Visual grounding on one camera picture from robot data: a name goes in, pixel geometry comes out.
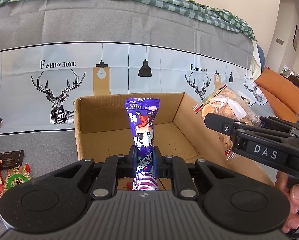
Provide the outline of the person's right hand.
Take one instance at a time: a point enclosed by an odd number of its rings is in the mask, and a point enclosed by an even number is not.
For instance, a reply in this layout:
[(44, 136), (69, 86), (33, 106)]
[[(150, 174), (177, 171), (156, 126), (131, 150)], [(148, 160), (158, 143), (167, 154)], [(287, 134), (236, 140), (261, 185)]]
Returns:
[(275, 187), (282, 191), (290, 202), (290, 213), (282, 228), (283, 233), (288, 233), (291, 229), (299, 227), (299, 184), (295, 184), (288, 189), (288, 174), (278, 171), (276, 174)]

